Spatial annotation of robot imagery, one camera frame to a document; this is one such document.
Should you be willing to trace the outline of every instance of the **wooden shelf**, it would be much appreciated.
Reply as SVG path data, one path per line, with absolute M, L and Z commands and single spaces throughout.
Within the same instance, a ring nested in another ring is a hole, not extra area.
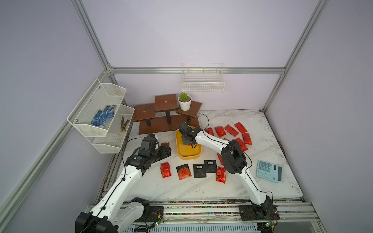
M 135 106 L 134 122 L 150 120 L 156 117 L 155 104 L 142 104 Z
M 195 117 L 197 116 L 196 114 L 198 113 L 198 111 L 199 111 L 200 108 L 201 108 L 201 105 L 202 105 L 202 103 L 200 103 L 200 102 L 192 101 L 192 102 L 190 103 L 190 108 L 189 108 L 188 111 L 183 111 L 183 110 L 181 110 L 181 108 L 179 107 L 179 108 L 176 110 L 176 113 L 177 113 L 177 114 L 187 115 L 187 116 L 190 116 L 190 117 L 195 118 Z
M 172 111 L 178 108 L 178 99 L 176 94 L 160 95 L 155 97 L 155 111 Z
M 159 133 L 166 131 L 177 130 L 179 125 L 187 121 L 186 115 L 175 115 L 171 116 L 171 123 L 167 123 L 166 117 L 157 117 L 153 120 L 150 120 L 151 126 L 147 126 L 145 121 L 140 122 L 139 134 L 148 134 L 148 133 Z M 189 122 L 190 126 L 199 127 L 200 123 L 198 122 L 198 117 L 192 118 Z

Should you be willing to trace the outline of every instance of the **white wire basket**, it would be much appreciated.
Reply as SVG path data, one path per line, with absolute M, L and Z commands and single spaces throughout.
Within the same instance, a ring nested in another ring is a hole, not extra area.
M 96 126 L 93 123 L 93 118 L 98 111 L 104 111 L 107 106 L 113 108 L 113 116 L 119 110 L 120 104 L 124 99 L 126 88 L 117 86 L 111 83 L 101 83 L 98 79 L 93 85 L 98 85 L 85 103 L 77 116 L 72 116 L 74 110 L 68 116 L 68 121 L 76 128 L 84 137 L 105 137 L 108 133 L 113 118 L 104 122 L 104 125 Z
M 121 132 L 122 120 L 126 123 L 127 120 L 131 122 L 132 116 L 135 109 L 121 104 L 118 108 L 117 113 L 115 114 L 111 126 L 106 134 L 106 137 L 97 137 L 94 139 L 92 145 L 101 153 L 101 154 L 117 154 L 119 153 L 124 138 L 128 132 L 130 123 L 128 123 Z
M 183 63 L 183 93 L 223 93 L 222 63 Z

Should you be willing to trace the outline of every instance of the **white table surface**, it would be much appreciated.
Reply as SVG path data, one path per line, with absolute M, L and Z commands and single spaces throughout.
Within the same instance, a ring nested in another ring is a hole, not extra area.
M 280 146 L 270 128 L 265 115 L 259 110 L 214 110 L 200 111 L 210 119 L 209 127 L 215 131 L 215 127 L 231 125 L 241 122 L 250 133 L 253 145 L 247 145 L 249 148 L 246 154 L 253 161 L 253 166 L 249 169 L 255 180 L 259 184 L 261 190 L 273 192 L 273 198 L 299 198 L 303 196 L 300 187 L 295 180 L 285 156 L 283 155 Z M 207 126 L 207 118 L 203 115 L 198 115 L 200 127 L 204 129 Z M 132 126 L 129 138 L 137 138 L 139 122 L 135 122 Z M 159 143 L 169 142 L 172 149 L 171 156 L 153 163 L 145 172 L 144 176 L 135 184 L 130 191 L 126 201 L 130 201 L 135 197 L 141 197 L 149 201 L 193 201 L 193 200 L 219 200 L 219 199 L 250 199 L 246 190 L 241 185 L 239 179 L 234 175 L 226 172 L 226 183 L 216 181 L 216 174 L 208 173 L 206 178 L 193 178 L 193 164 L 204 163 L 204 160 L 216 160 L 218 166 L 219 158 L 215 151 L 202 146 L 202 154 L 197 159 L 182 160 L 176 150 L 175 131 L 156 133 Z M 228 140 L 234 138 L 226 132 L 222 137 Z M 124 152 L 123 159 L 126 159 L 132 152 L 139 147 L 141 139 L 135 139 L 128 143 Z M 273 183 L 268 180 L 256 176 L 256 168 L 258 160 L 264 160 L 275 164 L 284 165 L 285 179 L 283 183 Z M 171 167 L 171 177 L 162 178 L 160 164 L 169 162 Z M 176 172 L 176 167 L 189 164 L 192 177 L 179 180 Z

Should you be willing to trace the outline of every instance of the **blue glove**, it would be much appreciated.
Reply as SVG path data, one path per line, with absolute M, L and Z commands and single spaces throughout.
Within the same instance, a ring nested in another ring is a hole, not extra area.
M 96 115 L 92 119 L 92 125 L 101 126 L 104 125 L 108 120 L 114 117 L 115 105 L 110 108 L 110 105 L 107 105 L 104 111 L 98 110 Z

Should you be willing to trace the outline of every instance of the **calculator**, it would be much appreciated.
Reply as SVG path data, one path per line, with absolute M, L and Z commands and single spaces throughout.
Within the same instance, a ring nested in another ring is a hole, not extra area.
M 283 183 L 283 165 L 273 164 L 265 162 L 263 160 L 259 160 L 257 168 L 257 177 L 276 183 Z

